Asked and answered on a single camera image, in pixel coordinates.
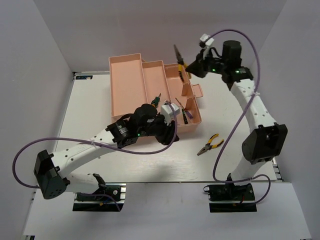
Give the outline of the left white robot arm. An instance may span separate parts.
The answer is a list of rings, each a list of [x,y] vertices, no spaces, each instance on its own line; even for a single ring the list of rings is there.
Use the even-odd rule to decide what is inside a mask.
[[[76,175],[73,171],[116,150],[123,151],[140,137],[155,137],[164,146],[177,142],[176,116],[180,113],[174,103],[165,103],[157,110],[150,104],[143,104],[134,113],[127,113],[108,125],[88,140],[61,151],[37,154],[34,175],[46,200],[58,197],[64,192],[90,194],[99,200],[105,196],[103,179],[96,173]]]

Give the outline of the purple-handled small screwdriver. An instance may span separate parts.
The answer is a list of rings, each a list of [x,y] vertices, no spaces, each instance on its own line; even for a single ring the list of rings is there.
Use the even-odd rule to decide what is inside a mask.
[[[176,101],[179,103],[179,105],[182,107],[182,109],[184,110],[184,112],[186,113],[186,115],[188,116],[189,119],[193,119],[193,116],[192,114],[182,105],[182,103],[177,99],[175,98]]]

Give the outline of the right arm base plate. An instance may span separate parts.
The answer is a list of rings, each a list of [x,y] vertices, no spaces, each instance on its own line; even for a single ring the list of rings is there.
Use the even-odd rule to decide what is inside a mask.
[[[256,199],[251,183],[211,184],[203,188],[208,194],[211,213],[250,213],[257,212]]]

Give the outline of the green orange-capped stubby screwdriver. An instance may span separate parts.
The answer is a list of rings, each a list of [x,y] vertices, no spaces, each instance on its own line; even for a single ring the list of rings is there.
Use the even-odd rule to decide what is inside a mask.
[[[151,101],[151,105],[152,105],[153,107],[157,108],[158,105],[159,105],[160,99],[161,99],[161,94],[159,94],[158,96],[156,96],[156,97]]]

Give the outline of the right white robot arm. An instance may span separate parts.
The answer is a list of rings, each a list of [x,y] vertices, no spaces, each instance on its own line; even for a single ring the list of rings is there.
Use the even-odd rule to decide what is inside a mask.
[[[250,134],[243,141],[242,158],[227,177],[226,195],[236,200],[244,193],[257,171],[274,157],[280,155],[288,134],[287,126],[278,124],[265,107],[256,90],[249,68],[242,66],[242,46],[239,41],[223,43],[222,55],[214,57],[214,40],[207,35],[200,40],[201,51],[186,71],[199,78],[208,73],[220,74],[222,81],[237,99],[246,117]]]

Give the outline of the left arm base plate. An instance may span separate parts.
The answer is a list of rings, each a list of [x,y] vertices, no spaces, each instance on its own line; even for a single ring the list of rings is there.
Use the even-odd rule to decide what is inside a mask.
[[[126,198],[126,183],[107,183],[94,193],[76,193],[73,212],[120,212]]]

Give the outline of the yellow-handled cutting pliers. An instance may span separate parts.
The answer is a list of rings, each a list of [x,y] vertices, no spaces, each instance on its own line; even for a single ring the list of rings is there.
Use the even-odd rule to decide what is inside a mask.
[[[183,60],[183,58],[182,58],[182,56],[181,56],[181,54],[175,44],[173,45],[173,48],[174,48],[175,57],[176,57],[177,64],[178,64],[178,74],[179,74],[181,81],[184,82],[185,80],[182,75],[182,69],[183,69],[183,67],[185,67],[185,63],[184,63],[184,60]]]

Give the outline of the yellow long-nose pliers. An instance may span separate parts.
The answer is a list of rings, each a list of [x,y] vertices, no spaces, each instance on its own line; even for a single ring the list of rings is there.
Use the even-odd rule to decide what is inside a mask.
[[[213,144],[213,140],[218,137],[219,137],[218,133],[212,135],[210,137],[210,139],[207,141],[207,143],[204,145],[204,147],[197,153],[197,156],[200,156],[209,150],[216,149],[216,148],[220,147],[225,142],[225,140],[221,139],[220,142]]]

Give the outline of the pink plastic toolbox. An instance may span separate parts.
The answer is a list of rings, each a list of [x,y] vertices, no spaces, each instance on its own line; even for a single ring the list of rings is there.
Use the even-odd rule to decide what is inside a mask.
[[[188,124],[183,115],[177,116],[178,132],[193,132],[202,122],[197,98],[203,97],[199,84],[191,84],[186,71],[182,69],[181,81],[178,64],[164,64],[163,61],[144,61],[140,53],[112,56],[109,58],[111,121],[115,122],[125,114],[133,113],[142,104],[149,104],[161,94],[160,105],[165,101],[182,108],[176,98],[192,114]]]

